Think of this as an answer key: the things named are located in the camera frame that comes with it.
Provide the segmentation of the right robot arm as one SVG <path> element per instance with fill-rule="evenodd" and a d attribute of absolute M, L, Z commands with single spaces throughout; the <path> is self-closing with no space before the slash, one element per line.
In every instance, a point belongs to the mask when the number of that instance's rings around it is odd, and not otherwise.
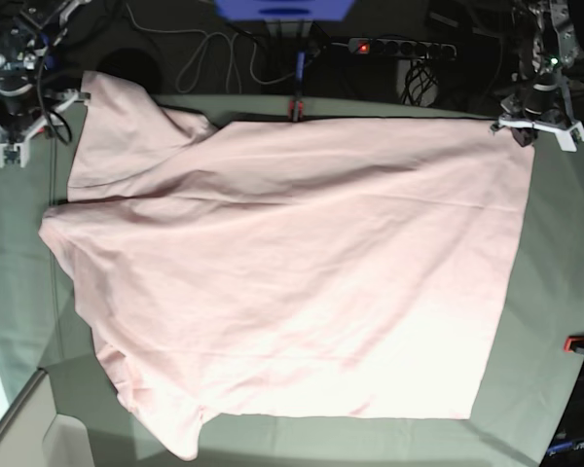
<path fill-rule="evenodd" d="M 55 52 L 71 17 L 86 1 L 25 1 L 17 13 L 0 19 L 0 167 L 26 167 L 30 145 L 40 134 L 67 145 L 73 141 L 64 112 L 89 95 L 53 90 L 64 75 Z"/>

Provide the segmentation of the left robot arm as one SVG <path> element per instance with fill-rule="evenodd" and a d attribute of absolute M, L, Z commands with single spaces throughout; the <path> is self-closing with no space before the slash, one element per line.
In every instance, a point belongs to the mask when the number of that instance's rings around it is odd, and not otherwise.
<path fill-rule="evenodd" d="M 555 136 L 560 149 L 574 153 L 584 143 L 584 125 L 576 119 L 565 71 L 580 48 L 567 1 L 517 1 L 515 10 L 525 28 L 530 64 L 526 78 L 500 102 L 502 113 L 491 132 L 508 128 L 522 147 L 540 132 Z"/>

